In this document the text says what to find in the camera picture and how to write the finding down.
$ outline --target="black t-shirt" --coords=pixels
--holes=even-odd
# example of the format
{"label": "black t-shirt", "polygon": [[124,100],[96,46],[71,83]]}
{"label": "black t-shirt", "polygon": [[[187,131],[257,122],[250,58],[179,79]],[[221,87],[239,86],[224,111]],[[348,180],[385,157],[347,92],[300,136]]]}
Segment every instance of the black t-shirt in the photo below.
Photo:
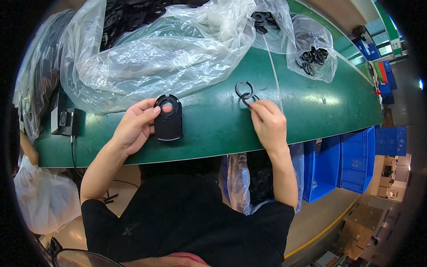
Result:
{"label": "black t-shirt", "polygon": [[120,218],[99,200],[86,200],[82,216],[88,250],[116,262],[189,252],[213,267],[278,267],[294,209],[272,202],[245,216],[222,203],[213,179],[173,175],[143,184]]}

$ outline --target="cardboard box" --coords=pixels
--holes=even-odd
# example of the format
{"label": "cardboard box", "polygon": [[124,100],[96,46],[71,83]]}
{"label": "cardboard box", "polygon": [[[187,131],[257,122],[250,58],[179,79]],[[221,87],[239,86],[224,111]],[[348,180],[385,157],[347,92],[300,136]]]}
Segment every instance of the cardboard box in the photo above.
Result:
{"label": "cardboard box", "polygon": [[381,176],[380,186],[389,187],[389,185],[390,185],[390,177]]}
{"label": "cardboard box", "polygon": [[368,244],[369,240],[371,239],[371,236],[373,235],[374,231],[364,228],[363,233],[359,236],[359,239],[357,240],[356,246],[364,249],[366,245]]}
{"label": "cardboard box", "polygon": [[363,249],[358,247],[357,244],[357,240],[341,235],[336,249],[343,254],[347,254],[351,259],[356,260],[363,252]]}
{"label": "cardboard box", "polygon": [[383,210],[374,208],[364,204],[358,204],[353,212],[348,217],[347,221],[353,221],[366,228],[375,230],[380,222]]}
{"label": "cardboard box", "polygon": [[355,240],[359,240],[360,236],[363,234],[364,229],[364,226],[357,224],[353,221],[348,221],[344,225],[342,235],[349,236]]}
{"label": "cardboard box", "polygon": [[386,197],[387,196],[387,187],[379,186],[377,196],[378,197]]}
{"label": "cardboard box", "polygon": [[358,246],[354,246],[351,250],[350,253],[347,253],[347,256],[353,260],[357,260],[357,258],[359,258],[359,256],[362,254],[363,249],[359,248]]}

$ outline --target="person's left hand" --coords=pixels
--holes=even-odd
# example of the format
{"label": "person's left hand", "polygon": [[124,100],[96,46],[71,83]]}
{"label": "person's left hand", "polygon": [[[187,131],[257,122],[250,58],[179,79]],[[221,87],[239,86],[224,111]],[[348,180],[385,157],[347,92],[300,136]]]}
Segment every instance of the person's left hand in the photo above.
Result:
{"label": "person's left hand", "polygon": [[117,126],[111,142],[127,155],[138,152],[154,133],[154,119],[160,114],[160,107],[153,109],[156,100],[145,99],[131,106]]}

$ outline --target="green pillar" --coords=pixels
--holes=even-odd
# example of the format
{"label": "green pillar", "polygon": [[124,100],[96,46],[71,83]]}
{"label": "green pillar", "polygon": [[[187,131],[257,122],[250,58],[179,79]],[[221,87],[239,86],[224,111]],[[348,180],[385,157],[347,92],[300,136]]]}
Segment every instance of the green pillar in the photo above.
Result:
{"label": "green pillar", "polygon": [[394,25],[387,11],[385,11],[378,2],[375,2],[375,5],[378,9],[378,13],[381,16],[381,19],[384,23],[384,27],[386,28],[387,34],[389,36],[390,45],[393,49],[393,55],[395,57],[402,56],[401,41],[396,26]]}

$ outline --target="power adapter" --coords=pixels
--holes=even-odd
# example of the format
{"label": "power adapter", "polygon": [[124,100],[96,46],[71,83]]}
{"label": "power adapter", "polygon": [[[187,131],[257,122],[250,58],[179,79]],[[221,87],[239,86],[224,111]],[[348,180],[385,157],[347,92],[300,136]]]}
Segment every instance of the power adapter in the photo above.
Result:
{"label": "power adapter", "polygon": [[82,111],[80,109],[68,108],[66,111],[62,111],[59,116],[61,135],[78,136],[81,115]]}

